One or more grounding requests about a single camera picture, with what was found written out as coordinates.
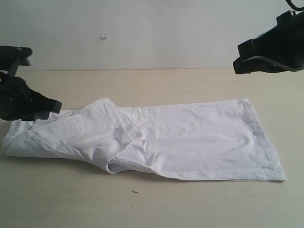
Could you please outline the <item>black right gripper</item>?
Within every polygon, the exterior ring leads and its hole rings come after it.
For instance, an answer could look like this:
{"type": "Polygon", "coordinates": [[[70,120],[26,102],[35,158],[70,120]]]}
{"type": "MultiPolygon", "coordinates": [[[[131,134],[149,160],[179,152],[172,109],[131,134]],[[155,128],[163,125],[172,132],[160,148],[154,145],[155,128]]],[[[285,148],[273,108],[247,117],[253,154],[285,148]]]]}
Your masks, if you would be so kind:
{"type": "Polygon", "coordinates": [[[293,10],[284,12],[276,17],[276,26],[263,37],[249,39],[239,44],[237,48],[239,58],[233,62],[237,75],[303,70],[304,13],[293,10]],[[270,60],[271,64],[260,59],[247,61],[241,59],[261,56],[270,60]]]}

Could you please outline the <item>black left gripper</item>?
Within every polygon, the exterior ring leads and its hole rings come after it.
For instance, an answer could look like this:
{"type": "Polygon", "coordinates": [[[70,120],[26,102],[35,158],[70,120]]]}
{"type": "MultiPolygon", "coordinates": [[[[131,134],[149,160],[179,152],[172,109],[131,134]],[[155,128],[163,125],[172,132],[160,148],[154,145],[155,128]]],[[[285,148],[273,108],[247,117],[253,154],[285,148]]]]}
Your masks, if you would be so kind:
{"type": "Polygon", "coordinates": [[[47,98],[34,90],[30,91],[24,79],[4,72],[0,73],[0,118],[2,120],[47,120],[51,113],[60,113],[61,107],[60,101],[47,98]]]}

